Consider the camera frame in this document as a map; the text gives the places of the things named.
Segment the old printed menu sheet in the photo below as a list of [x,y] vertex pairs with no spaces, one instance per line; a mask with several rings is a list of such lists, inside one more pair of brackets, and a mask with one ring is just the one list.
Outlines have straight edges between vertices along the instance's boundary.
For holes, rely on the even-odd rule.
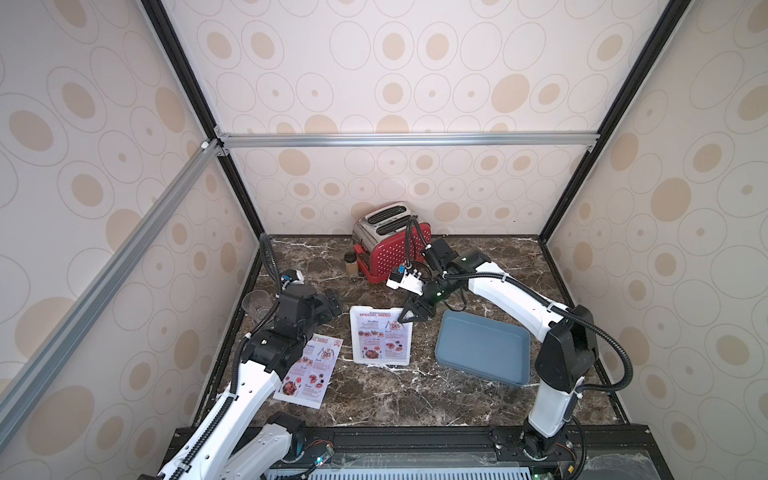
[[314,334],[274,393],[275,400],[312,409],[321,407],[343,340]]

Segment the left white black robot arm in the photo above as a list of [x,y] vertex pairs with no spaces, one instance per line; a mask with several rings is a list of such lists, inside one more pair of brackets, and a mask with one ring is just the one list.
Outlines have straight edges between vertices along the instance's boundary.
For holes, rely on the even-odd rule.
[[244,446],[239,443],[262,405],[279,390],[316,329],[343,313],[338,294],[293,282],[282,288],[257,327],[240,341],[229,386],[155,479],[258,479],[273,464],[304,456],[306,424],[271,416]]

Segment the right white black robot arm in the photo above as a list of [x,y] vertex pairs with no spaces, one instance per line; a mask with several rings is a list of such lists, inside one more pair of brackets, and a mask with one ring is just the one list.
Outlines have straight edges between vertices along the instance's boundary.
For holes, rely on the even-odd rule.
[[[586,391],[618,392],[628,387],[634,369],[627,351],[605,330],[596,326],[582,305],[568,307],[534,291],[504,271],[479,250],[459,254],[443,239],[421,251],[431,274],[422,280],[410,261],[394,268],[386,281],[391,289],[405,289],[408,297],[401,322],[423,322],[436,315],[436,306],[455,292],[469,291],[517,320],[541,342],[535,362],[540,379],[532,410],[523,423],[521,440],[528,455],[542,458],[557,442],[563,427]],[[586,373],[598,358],[602,338],[619,356],[623,376],[609,385],[590,384]]]

